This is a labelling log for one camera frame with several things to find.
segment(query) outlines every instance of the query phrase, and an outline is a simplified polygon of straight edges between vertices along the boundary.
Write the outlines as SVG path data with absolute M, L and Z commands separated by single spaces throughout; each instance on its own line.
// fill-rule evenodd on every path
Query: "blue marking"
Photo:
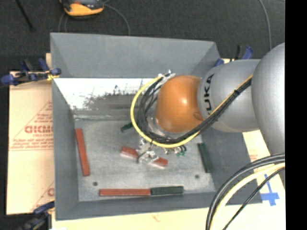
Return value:
M 270 203 L 270 206 L 274 206 L 276 205 L 275 200 L 279 199 L 278 193 L 273 193 L 272 189 L 271 189 L 271 185 L 270 182 L 267 182 L 266 185 L 268 185 L 269 188 L 269 192 L 265 193 L 265 194 L 260 194 L 261 199 L 264 200 L 268 200 Z

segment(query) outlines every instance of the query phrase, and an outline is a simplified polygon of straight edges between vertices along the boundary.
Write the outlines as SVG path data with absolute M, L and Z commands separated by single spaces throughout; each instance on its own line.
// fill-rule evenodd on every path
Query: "red stick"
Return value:
M 90 175 L 82 129 L 75 129 L 83 176 Z
M 105 188 L 99 190 L 99 196 L 150 196 L 150 189 L 142 188 Z

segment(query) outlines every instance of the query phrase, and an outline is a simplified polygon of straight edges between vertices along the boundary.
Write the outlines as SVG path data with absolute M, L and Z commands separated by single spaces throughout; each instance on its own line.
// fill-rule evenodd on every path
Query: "yellow cable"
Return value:
M 225 207 L 225 205 L 227 204 L 227 202 L 231 199 L 231 197 L 243 186 L 245 186 L 247 183 L 251 182 L 252 180 L 256 179 L 258 176 L 267 174 L 267 173 L 273 173 L 276 170 L 279 170 L 281 168 L 285 167 L 285 163 L 279 163 L 270 167 L 267 167 L 267 165 L 265 166 L 266 168 L 262 169 L 262 170 L 258 170 L 257 172 L 249 175 L 248 177 L 242 179 L 240 182 L 238 182 L 233 188 L 231 188 L 231 190 L 223 197 L 223 199 L 220 201 L 220 203 L 218 204 L 215 214 L 212 218 L 212 223 L 211 223 L 211 227 L 210 230 L 214 230 L 215 229 L 215 223 L 216 223 L 216 219 L 218 219 L 218 216 L 221 213 L 221 209 Z

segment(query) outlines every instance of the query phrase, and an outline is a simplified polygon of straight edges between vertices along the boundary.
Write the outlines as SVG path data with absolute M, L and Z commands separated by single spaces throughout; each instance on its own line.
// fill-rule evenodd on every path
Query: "yellow device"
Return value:
M 76 19 L 98 15 L 104 9 L 102 0 L 59 0 L 64 11 Z

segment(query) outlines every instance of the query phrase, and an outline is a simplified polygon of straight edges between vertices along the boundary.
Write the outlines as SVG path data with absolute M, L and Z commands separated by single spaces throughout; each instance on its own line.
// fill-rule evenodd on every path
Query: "black floor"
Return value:
M 0 76 L 18 69 L 24 58 L 49 52 L 50 32 L 128 33 L 124 19 L 110 7 L 92 20 L 65 23 L 63 18 L 59 23 L 63 9 L 58 0 L 19 1 L 35 31 L 30 31 L 15 0 L 0 0 Z M 285 41 L 283 0 L 110 0 L 107 4 L 125 16 L 132 36 L 214 41 L 224 58 L 234 57 L 237 47 L 245 45 L 253 48 L 254 58 L 261 58 Z M 0 89 L 0 100 L 0 230 L 14 230 L 30 216 L 5 216 L 7 89 Z

